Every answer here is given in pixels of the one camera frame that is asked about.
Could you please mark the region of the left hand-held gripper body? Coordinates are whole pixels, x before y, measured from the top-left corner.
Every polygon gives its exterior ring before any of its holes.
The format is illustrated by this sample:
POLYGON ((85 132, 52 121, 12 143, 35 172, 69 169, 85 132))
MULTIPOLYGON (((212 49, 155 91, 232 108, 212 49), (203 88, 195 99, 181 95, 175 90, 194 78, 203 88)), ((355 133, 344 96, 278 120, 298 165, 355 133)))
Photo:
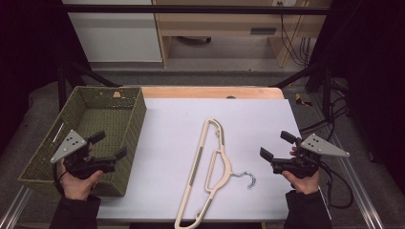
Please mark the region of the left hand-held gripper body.
POLYGON ((70 130, 51 157, 50 163, 56 165, 64 160, 66 171, 80 179, 86 179, 96 171, 102 171, 104 174, 114 172, 116 157, 91 156, 89 151, 91 145, 94 144, 89 143, 88 138, 83 138, 75 130, 70 130))

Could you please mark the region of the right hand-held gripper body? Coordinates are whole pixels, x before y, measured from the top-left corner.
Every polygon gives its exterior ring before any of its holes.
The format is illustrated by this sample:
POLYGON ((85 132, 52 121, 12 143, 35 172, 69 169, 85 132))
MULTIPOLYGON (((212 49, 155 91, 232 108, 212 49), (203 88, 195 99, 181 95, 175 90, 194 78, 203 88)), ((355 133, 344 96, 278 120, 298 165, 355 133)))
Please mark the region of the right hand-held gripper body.
POLYGON ((297 137, 294 143, 297 156, 292 158, 274 158, 271 162, 274 174, 289 171, 298 178, 312 177, 321 165, 321 156, 349 157, 346 152, 316 134, 306 139, 297 137))

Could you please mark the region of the green woven basket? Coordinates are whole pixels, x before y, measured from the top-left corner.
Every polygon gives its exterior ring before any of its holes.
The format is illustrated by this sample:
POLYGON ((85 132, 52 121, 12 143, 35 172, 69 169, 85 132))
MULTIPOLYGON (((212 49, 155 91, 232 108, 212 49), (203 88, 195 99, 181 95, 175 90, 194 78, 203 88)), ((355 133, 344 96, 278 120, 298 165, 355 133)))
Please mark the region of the green woven basket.
POLYGON ((63 138, 70 130, 75 130, 82 137, 104 131, 105 138, 96 144, 91 155, 113 156, 122 147, 127 148, 127 155, 116 163, 113 173, 102 177, 92 193, 100 197, 123 197, 146 111, 140 88, 75 87, 18 180, 41 194, 55 195, 57 191, 50 160, 63 138), (121 98, 113 98, 114 92, 120 92, 121 98), (62 122, 64 127, 53 143, 62 122))

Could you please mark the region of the cream plastic clothes hanger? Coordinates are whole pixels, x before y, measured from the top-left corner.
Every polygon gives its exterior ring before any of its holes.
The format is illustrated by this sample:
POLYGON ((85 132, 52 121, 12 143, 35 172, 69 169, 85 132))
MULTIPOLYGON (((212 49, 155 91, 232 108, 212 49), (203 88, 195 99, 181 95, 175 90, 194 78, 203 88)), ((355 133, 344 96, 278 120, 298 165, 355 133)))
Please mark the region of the cream plastic clothes hanger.
POLYGON ((247 185, 247 188, 251 189, 256 183, 256 177, 249 171, 243 171, 240 173, 234 173, 232 171, 230 159, 228 158, 228 156, 225 152, 224 128, 218 120, 216 120, 214 118, 208 118, 202 126, 201 137, 200 137, 197 151, 196 151, 196 154, 195 154, 195 157, 193 160, 189 178, 185 185, 185 189, 184 189, 183 196, 181 199, 181 204, 180 204, 180 207, 179 207, 179 210, 178 210, 175 222, 174 222, 174 229, 196 229, 203 221, 205 214, 207 213, 216 193, 227 184, 227 182, 230 180, 231 177, 244 177, 244 176, 249 176, 251 178, 251 182, 247 185), (181 226, 182 217, 183 217, 184 211, 186 209, 186 205, 188 203, 190 194, 192 192, 194 182, 196 180, 196 175, 198 173, 198 168, 199 168, 200 161, 201 161, 201 158, 203 155, 203 149, 205 146, 205 141, 206 141, 206 137, 207 137, 210 126, 215 127, 215 135, 219 140, 219 146, 216 149, 214 149, 211 154, 211 159, 210 159, 210 163, 209 163, 209 167, 208 167, 208 171, 207 171, 207 176, 205 179, 204 190, 208 194, 208 197, 207 197, 207 200, 205 201, 202 209, 196 213, 194 222, 187 226, 181 226), (220 180, 213 187, 210 187, 209 184, 210 184, 210 181, 212 178, 217 156, 219 156, 220 159, 222 160, 222 163, 224 165, 224 172, 223 172, 223 175, 220 178, 220 180))

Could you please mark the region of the person's right hand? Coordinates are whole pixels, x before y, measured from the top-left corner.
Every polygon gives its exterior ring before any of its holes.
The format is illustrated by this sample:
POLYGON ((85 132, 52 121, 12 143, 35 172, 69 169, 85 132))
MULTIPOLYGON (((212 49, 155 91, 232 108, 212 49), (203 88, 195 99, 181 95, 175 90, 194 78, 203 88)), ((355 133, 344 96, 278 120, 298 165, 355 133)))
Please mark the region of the person's right hand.
POLYGON ((289 171, 283 171, 282 176, 290 182, 297 193, 309 195, 319 191, 319 172, 316 172, 312 177, 298 178, 289 171))

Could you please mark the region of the person's left hand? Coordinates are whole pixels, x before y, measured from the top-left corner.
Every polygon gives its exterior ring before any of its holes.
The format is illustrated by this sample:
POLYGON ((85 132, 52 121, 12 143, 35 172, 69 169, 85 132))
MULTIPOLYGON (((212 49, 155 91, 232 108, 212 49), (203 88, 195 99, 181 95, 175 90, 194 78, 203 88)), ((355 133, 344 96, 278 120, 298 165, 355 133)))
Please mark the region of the person's left hand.
POLYGON ((103 176, 102 171, 96 171, 90 177, 80 179, 66 171, 64 160, 61 160, 60 165, 61 178, 59 180, 64 190, 64 196, 67 199, 85 201, 103 176))

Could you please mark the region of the yellow and black tool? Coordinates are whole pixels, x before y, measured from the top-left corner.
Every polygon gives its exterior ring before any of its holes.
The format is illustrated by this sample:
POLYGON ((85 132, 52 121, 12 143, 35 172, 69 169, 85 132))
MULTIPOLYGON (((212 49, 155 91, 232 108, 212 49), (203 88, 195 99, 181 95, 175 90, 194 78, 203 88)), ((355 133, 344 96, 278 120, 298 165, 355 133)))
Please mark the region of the yellow and black tool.
POLYGON ((303 105, 303 106, 307 106, 307 107, 312 106, 311 102, 303 101, 300 94, 295 94, 295 101, 296 101, 296 104, 298 104, 298 105, 303 105))

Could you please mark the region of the black metal stand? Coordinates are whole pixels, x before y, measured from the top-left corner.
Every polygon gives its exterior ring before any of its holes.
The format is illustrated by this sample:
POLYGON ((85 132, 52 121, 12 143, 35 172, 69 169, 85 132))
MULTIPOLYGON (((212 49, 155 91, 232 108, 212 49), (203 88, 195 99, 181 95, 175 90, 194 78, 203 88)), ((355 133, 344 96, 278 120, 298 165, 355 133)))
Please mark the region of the black metal stand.
POLYGON ((276 83, 273 85, 273 88, 283 89, 292 82, 308 76, 308 82, 305 86, 305 89, 309 93, 315 93, 319 88, 322 88, 322 114, 326 120, 331 119, 331 109, 330 109, 330 93, 331 93, 331 84, 332 77, 331 71, 327 65, 320 63, 315 63, 309 67, 303 69, 302 71, 295 73, 293 76, 276 83))
POLYGON ((65 62, 57 70, 59 110, 62 110, 68 100, 66 83, 69 83, 73 88, 76 86, 85 86, 86 83, 82 78, 83 75, 91 77, 103 86, 118 87, 118 84, 93 72, 90 68, 86 68, 75 62, 65 62))

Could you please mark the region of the dark curtain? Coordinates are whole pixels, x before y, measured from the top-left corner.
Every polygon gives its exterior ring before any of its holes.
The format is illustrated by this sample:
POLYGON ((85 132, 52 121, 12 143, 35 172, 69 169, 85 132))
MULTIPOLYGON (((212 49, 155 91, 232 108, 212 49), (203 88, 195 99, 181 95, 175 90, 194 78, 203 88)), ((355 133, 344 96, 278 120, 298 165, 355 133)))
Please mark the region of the dark curtain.
POLYGON ((405 0, 331 0, 316 48, 332 39, 330 69, 374 155, 405 194, 405 0))
POLYGON ((90 66, 62 0, 0 0, 0 154, 29 108, 32 91, 64 64, 90 66))

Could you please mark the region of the white cabinet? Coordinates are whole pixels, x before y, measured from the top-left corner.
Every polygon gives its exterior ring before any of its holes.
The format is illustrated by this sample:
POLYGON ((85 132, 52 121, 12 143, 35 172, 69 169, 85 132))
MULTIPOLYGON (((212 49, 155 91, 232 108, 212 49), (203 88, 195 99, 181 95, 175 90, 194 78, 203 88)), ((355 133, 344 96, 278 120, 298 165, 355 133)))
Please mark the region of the white cabinet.
POLYGON ((161 62, 153 13, 69 12, 87 59, 99 62, 161 62))

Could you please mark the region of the light wooden desk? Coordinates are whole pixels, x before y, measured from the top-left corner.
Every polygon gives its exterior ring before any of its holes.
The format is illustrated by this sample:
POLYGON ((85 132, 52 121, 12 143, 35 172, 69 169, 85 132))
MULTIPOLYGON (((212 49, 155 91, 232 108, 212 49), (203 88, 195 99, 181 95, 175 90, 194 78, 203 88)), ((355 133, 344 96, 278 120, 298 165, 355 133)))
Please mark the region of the light wooden desk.
MULTIPOLYGON (((152 0, 157 5, 327 8, 332 0, 152 0)), ((162 37, 263 36, 268 39, 279 67, 297 53, 301 38, 315 40, 324 15, 158 13, 162 37)))

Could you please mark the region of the black metal crossbar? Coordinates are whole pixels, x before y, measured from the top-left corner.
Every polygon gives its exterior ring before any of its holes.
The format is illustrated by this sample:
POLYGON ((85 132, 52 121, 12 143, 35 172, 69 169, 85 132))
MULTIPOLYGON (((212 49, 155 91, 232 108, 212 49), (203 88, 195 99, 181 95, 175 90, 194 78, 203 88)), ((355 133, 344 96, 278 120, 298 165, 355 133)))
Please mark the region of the black metal crossbar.
POLYGON ((286 14, 328 15, 330 8, 308 7, 246 7, 246 6, 191 6, 191 5, 84 5, 67 4, 66 12, 91 13, 205 13, 205 14, 286 14))

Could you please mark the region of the aluminium rail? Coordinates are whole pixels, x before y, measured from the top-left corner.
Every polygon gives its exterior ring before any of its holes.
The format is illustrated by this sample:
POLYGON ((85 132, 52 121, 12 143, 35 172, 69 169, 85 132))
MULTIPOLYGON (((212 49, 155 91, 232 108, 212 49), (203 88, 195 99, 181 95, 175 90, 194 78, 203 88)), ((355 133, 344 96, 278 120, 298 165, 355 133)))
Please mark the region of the aluminium rail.
POLYGON ((13 199, 13 202, 11 203, 11 206, 8 208, 3 217, 0 218, 0 229, 14 229, 31 195, 32 190, 30 188, 22 186, 19 189, 13 199))
MULTIPOLYGON (((317 94, 310 94, 309 97, 311 98, 312 102, 314 103, 314 107, 319 114, 321 118, 324 118, 325 116, 323 115, 322 112, 322 99, 319 95, 317 94)), ((331 134, 331 139, 330 142, 334 144, 335 146, 343 149, 343 146, 337 137, 336 134, 332 133, 331 127, 327 127, 326 132, 328 135, 331 134)), ((356 205, 358 209, 361 212, 361 215, 363 219, 365 220, 367 226, 369 229, 385 229, 384 225, 382 223, 382 220, 380 219, 380 216, 378 215, 377 211, 375 210, 373 203, 363 186, 363 183, 354 170, 350 159, 348 157, 338 157, 337 161, 340 165, 340 168, 342 170, 342 173, 344 174, 346 181, 350 184, 352 191, 353 191, 353 196, 356 201, 356 205)))

